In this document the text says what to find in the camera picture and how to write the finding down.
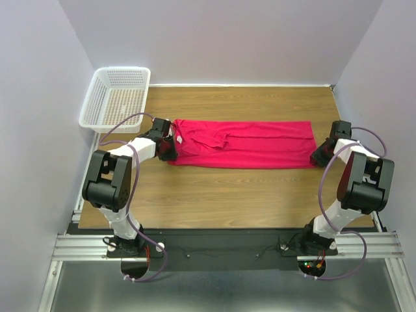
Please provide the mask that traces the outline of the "pink t shirt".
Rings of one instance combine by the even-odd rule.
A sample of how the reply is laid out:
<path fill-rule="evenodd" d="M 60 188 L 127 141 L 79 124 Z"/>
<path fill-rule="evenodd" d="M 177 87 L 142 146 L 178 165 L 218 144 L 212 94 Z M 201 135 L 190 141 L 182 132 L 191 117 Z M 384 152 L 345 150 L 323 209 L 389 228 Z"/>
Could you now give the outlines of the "pink t shirt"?
<path fill-rule="evenodd" d="M 174 121 L 176 166 L 236 169 L 311 168 L 317 144 L 308 121 Z"/>

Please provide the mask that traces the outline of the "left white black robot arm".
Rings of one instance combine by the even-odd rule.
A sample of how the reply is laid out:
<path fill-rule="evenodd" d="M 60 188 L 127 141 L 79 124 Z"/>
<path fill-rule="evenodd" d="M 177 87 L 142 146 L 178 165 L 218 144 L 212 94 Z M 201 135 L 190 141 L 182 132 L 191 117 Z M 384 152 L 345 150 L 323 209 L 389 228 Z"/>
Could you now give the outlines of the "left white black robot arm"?
<path fill-rule="evenodd" d="M 142 225 L 130 212 L 140 164 L 156 157 L 164 162 L 177 159 L 172 123 L 154 118 L 149 131 L 119 143 L 116 149 L 93 152 L 82 197 L 103 214 L 113 230 L 112 237 L 103 239 L 108 251 L 137 256 L 148 250 Z"/>

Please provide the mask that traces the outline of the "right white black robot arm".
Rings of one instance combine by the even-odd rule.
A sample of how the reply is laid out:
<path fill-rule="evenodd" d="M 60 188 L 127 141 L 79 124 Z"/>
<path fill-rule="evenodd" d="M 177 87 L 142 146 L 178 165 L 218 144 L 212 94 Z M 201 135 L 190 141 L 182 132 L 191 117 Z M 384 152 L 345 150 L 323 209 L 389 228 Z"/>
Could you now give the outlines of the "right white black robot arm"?
<path fill-rule="evenodd" d="M 382 145 L 383 152 L 376 153 L 352 138 L 353 130 L 372 134 Z M 387 146 L 374 131 L 353 127 L 350 122 L 338 120 L 331 125 L 329 137 L 310 156 L 312 165 L 324 169 L 318 190 L 321 214 L 305 225 L 299 238 L 299 247 L 307 255 L 335 250 L 335 237 L 351 221 L 387 205 L 393 180 L 395 163 L 386 159 Z M 322 189 L 330 166 L 336 159 L 345 164 L 340 178 L 336 200 L 325 209 Z"/>

